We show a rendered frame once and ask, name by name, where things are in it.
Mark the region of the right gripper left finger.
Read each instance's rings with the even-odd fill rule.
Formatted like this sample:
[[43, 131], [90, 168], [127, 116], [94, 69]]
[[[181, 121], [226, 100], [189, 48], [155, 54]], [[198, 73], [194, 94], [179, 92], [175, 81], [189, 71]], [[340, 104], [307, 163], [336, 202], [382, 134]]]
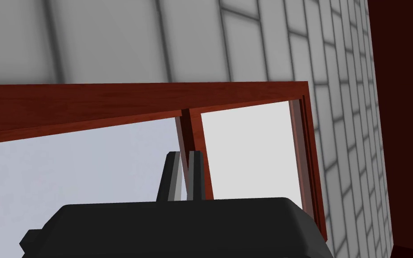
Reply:
[[180, 201], [182, 187], [182, 164], [180, 151], [168, 152], [156, 201]]

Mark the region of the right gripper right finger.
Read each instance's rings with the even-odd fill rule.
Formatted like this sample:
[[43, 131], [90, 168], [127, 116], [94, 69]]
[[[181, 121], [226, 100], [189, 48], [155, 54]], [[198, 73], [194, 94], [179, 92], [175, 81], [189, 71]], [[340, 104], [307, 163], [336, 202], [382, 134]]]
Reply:
[[204, 158], [201, 151], [189, 152], [187, 200], [205, 200]]

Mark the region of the dark red panel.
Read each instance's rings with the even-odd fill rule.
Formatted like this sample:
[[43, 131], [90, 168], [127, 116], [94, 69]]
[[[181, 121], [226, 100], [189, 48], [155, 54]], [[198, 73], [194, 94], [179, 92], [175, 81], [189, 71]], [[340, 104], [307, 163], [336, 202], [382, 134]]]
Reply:
[[368, 0], [394, 246], [413, 258], [413, 0]]

